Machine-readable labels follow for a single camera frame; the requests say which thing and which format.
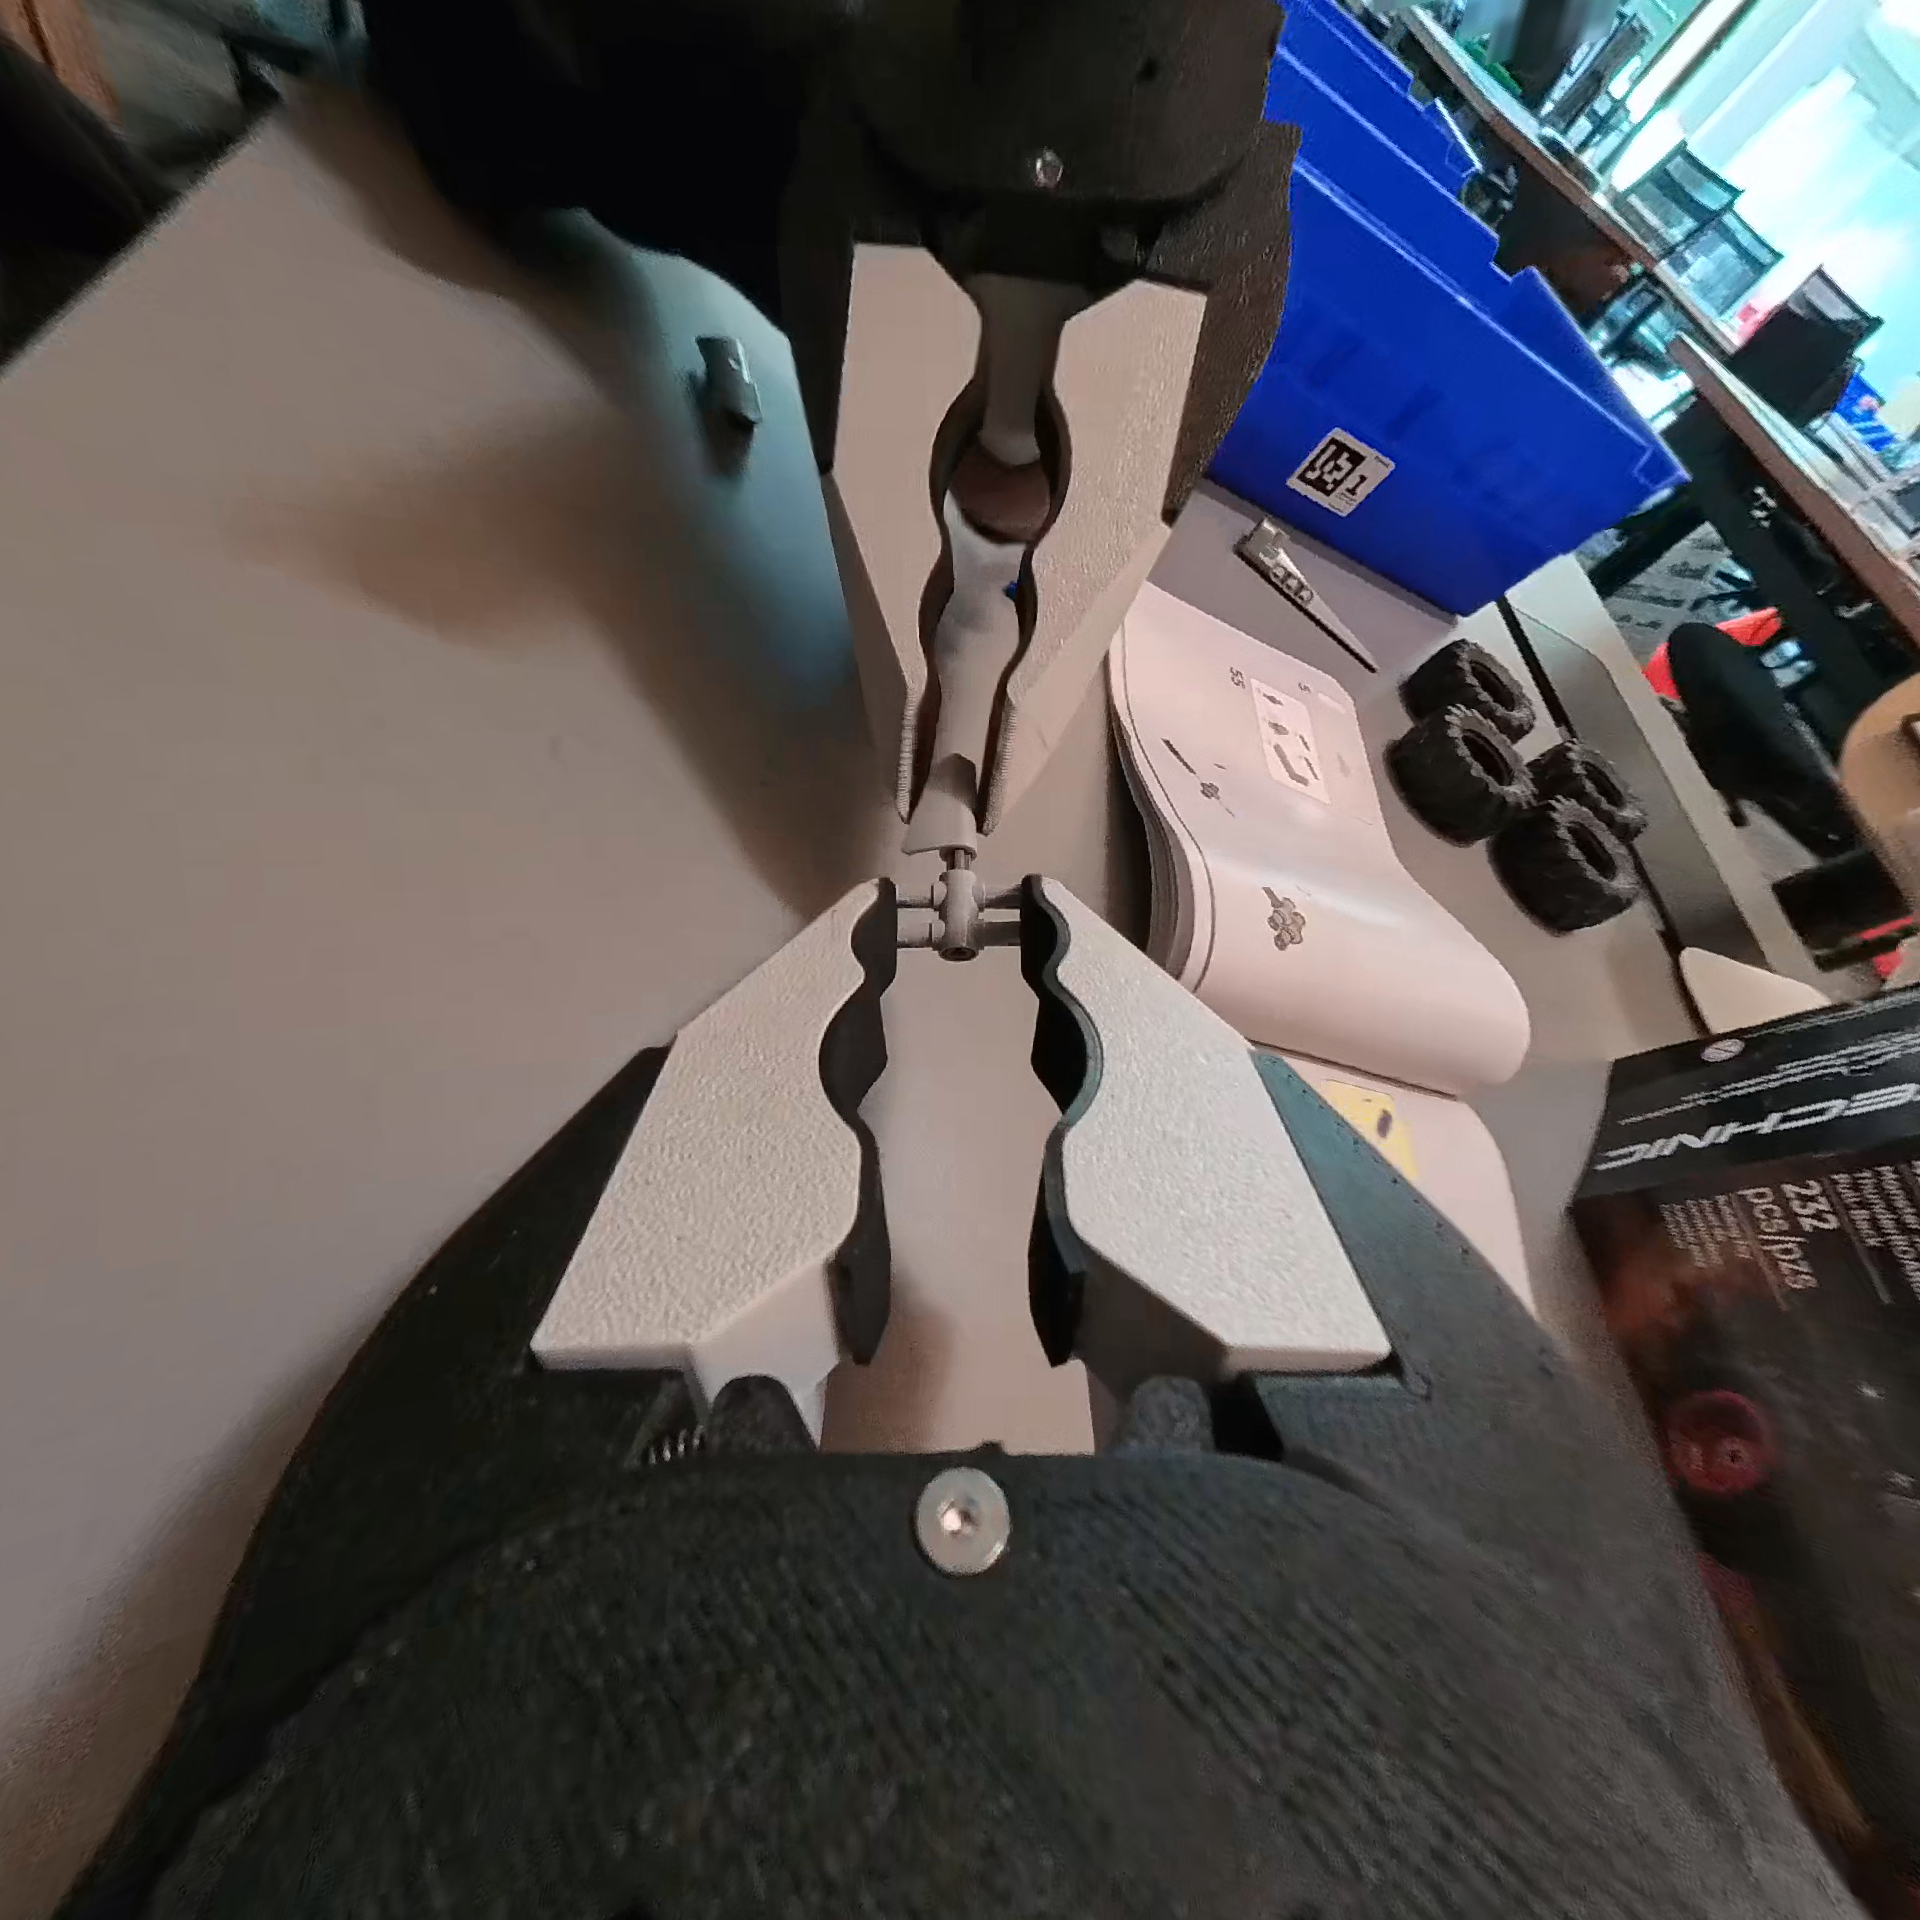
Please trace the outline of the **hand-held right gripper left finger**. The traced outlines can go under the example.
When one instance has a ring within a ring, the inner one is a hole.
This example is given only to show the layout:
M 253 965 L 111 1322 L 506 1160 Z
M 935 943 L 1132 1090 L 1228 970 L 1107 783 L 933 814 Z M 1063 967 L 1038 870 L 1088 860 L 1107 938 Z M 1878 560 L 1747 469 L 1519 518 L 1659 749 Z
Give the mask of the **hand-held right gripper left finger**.
M 779 1383 L 807 1432 L 868 1363 L 893 1252 L 859 1106 L 885 1067 L 898 902 L 863 880 L 677 1034 L 533 1354 L 684 1376 L 699 1410 Z

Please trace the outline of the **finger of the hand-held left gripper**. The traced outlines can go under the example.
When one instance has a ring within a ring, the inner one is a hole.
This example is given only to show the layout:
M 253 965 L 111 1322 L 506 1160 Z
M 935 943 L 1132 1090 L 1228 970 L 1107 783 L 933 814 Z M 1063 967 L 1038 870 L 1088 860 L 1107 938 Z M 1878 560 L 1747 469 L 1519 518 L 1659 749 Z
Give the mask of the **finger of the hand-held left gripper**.
M 1040 776 L 1168 539 L 1204 316 L 1203 293 L 1128 284 L 1063 322 L 1044 388 L 1063 474 L 1022 575 L 1024 642 L 999 694 L 982 834 Z
M 933 254 L 855 246 L 828 523 L 883 789 L 902 820 L 927 698 L 920 607 L 944 555 L 933 470 L 976 351 L 976 304 Z

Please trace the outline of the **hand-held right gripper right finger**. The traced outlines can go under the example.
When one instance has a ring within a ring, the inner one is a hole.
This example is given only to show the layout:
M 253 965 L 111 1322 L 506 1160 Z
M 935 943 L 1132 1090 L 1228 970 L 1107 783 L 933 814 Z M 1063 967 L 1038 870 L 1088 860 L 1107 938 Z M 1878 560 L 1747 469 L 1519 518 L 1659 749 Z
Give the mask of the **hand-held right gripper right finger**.
M 1350 1376 L 1389 1341 L 1253 1045 L 1052 877 L 1019 888 L 1031 1067 L 1059 1106 L 1027 1244 L 1052 1365 Z

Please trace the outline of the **small grey toy connector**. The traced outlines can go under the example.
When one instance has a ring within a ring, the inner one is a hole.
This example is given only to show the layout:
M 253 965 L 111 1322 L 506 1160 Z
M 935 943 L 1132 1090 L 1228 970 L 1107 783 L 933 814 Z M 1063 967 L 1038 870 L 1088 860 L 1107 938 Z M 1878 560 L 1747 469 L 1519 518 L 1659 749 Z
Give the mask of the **small grey toy connector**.
M 941 869 L 920 894 L 895 896 L 895 948 L 966 965 L 982 952 L 1018 948 L 1024 938 L 1022 886 L 990 886 L 973 848 L 941 848 Z

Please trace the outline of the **wooden office desk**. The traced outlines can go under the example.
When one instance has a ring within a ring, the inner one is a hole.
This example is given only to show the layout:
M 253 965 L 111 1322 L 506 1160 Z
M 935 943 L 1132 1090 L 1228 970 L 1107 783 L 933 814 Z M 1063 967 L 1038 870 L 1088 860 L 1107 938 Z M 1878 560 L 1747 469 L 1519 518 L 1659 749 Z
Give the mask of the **wooden office desk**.
M 1644 285 L 1706 351 L 1726 358 L 1739 348 L 1738 332 L 1695 300 L 1672 271 L 1670 251 L 1624 216 L 1619 196 L 1584 158 L 1543 128 L 1428 11 L 1413 7 L 1402 19 L 1414 80 L 1431 83 L 1445 106 L 1456 103 L 1503 162 L 1519 168 L 1522 184 L 1496 227 L 1509 271 L 1539 269 L 1582 324 L 1596 322 L 1632 285 Z
M 1744 494 L 1762 487 L 1831 555 L 1839 575 L 1878 607 L 1902 646 L 1917 648 L 1915 527 L 1898 514 L 1902 477 L 1867 482 L 1832 448 L 1726 373 L 1703 348 L 1679 338 L 1670 363 L 1686 378 L 1700 428 L 1700 490 L 1732 498 L 1738 531 L 1752 531 Z

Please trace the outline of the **grey desk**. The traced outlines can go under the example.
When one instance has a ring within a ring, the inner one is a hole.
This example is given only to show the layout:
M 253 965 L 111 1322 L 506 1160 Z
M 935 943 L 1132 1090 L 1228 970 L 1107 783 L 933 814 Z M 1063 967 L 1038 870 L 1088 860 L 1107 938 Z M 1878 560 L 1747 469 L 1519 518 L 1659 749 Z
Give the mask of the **grey desk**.
M 783 348 L 544 262 L 306 100 L 5 378 L 5 1915 L 1856 1915 L 1615 1400 L 1254 1043 L 1373 1370 L 1044 1358 L 1019 947 L 880 1000 L 820 1431 L 541 1367 L 901 863 Z M 1107 664 L 1059 746 L 990 885 L 1163 970 Z

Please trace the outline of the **grey wedge toy panel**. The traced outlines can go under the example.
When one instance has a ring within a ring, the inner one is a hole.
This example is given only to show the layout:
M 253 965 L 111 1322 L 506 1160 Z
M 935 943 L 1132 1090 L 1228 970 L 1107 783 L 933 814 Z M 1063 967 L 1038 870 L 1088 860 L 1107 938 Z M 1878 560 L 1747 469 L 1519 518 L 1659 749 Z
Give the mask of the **grey wedge toy panel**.
M 1367 675 L 1381 671 L 1379 658 L 1358 638 L 1358 634 L 1333 610 L 1330 600 L 1311 584 L 1303 565 L 1292 552 L 1282 527 L 1275 518 L 1261 517 L 1248 525 L 1235 541 L 1235 555 L 1254 571 L 1279 599 L 1285 599 L 1303 619 L 1315 624 L 1333 644 Z

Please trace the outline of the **white instruction booklet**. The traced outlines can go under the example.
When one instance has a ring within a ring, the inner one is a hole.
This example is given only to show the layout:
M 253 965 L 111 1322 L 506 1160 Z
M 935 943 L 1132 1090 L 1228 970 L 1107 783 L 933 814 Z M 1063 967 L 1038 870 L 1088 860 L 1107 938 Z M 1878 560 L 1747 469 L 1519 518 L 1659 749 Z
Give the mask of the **white instruction booklet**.
M 1107 675 L 1150 956 L 1435 1205 L 1493 1205 L 1468 1094 L 1525 1062 L 1530 1011 L 1402 863 L 1350 692 L 1151 583 Z

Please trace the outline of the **blue tagged storage bin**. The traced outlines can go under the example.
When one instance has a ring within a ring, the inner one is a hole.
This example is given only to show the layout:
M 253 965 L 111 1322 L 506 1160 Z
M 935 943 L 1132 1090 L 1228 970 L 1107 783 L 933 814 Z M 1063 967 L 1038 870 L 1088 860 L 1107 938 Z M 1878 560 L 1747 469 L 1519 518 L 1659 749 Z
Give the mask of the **blue tagged storage bin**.
M 1282 322 L 1215 487 L 1474 613 L 1682 484 L 1541 274 L 1460 285 L 1306 160 L 1286 210 Z

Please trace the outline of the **black toy set box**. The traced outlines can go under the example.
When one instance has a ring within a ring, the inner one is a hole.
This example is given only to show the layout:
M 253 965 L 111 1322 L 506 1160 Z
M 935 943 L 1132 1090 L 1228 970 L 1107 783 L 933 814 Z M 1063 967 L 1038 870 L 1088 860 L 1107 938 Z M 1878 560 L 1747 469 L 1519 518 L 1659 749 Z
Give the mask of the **black toy set box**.
M 1620 1058 L 1572 1221 L 1766 1750 L 1915 1915 L 1915 989 Z

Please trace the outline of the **red object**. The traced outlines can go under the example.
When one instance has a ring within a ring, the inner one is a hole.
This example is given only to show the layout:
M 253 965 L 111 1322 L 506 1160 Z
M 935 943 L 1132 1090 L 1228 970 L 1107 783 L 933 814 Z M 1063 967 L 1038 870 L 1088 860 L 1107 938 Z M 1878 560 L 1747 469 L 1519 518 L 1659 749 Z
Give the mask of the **red object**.
M 1642 677 L 1672 709 L 1693 701 L 1695 683 L 1728 660 L 1766 664 L 1766 654 L 1787 640 L 1780 610 L 1757 607 L 1719 622 L 1686 622 L 1672 628 L 1644 662 Z

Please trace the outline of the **black office chair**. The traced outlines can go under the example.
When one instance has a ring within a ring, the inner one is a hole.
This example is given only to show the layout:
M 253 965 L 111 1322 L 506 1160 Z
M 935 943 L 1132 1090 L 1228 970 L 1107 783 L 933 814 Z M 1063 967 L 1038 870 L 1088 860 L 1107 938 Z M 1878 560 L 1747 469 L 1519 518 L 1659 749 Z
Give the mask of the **black office chair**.
M 1764 812 L 1814 856 L 1861 846 L 1832 767 L 1766 667 L 1720 662 L 1682 716 L 1698 767 L 1728 803 Z

